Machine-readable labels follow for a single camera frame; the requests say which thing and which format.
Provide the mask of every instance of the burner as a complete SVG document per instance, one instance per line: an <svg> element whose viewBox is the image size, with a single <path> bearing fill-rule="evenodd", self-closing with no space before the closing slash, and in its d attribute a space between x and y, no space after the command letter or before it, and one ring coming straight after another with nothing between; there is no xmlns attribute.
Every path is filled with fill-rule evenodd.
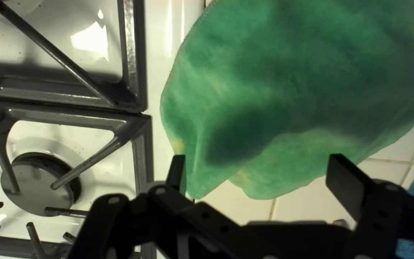
<svg viewBox="0 0 414 259"><path fill-rule="evenodd" d="M51 211L47 207L70 208L81 194L78 178L52 190L51 184L70 172L73 168L60 158L41 152L27 152L12 162L21 192L12 191L8 174L2 174L2 185L6 195L21 208L38 215L60 215L61 211Z"/></svg>

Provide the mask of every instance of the gas stove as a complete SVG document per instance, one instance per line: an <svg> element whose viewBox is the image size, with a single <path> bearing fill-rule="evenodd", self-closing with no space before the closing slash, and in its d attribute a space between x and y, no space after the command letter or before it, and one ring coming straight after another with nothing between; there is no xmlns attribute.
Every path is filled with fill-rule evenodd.
<svg viewBox="0 0 414 259"><path fill-rule="evenodd" d="M65 257L96 198L166 177L157 103L203 7L0 1L0 254Z"/></svg>

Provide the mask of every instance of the green blob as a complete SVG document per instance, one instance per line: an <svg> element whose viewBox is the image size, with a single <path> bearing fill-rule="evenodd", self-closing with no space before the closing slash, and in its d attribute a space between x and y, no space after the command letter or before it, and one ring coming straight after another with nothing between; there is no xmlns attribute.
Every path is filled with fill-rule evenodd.
<svg viewBox="0 0 414 259"><path fill-rule="evenodd" d="M414 125L414 0L218 0L162 97L188 190L275 198Z"/></svg>

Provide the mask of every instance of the tiled wall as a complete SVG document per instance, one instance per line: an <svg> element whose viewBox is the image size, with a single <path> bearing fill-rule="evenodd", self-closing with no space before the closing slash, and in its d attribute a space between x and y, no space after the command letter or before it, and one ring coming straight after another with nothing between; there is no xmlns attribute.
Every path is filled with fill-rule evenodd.
<svg viewBox="0 0 414 259"><path fill-rule="evenodd" d="M414 179L414 128L396 143L372 155L360 166L373 178L387 178L409 187ZM324 178L277 200L251 200L242 190L225 182L206 198L239 223L249 220L337 220L351 215L328 191Z"/></svg>

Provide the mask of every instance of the stove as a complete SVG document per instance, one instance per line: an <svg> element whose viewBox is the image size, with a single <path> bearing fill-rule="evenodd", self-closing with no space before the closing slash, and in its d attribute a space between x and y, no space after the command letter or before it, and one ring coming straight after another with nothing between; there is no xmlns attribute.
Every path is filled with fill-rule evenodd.
<svg viewBox="0 0 414 259"><path fill-rule="evenodd" d="M65 257L96 198L166 177L159 96L203 7L0 1L0 254Z"/></svg>

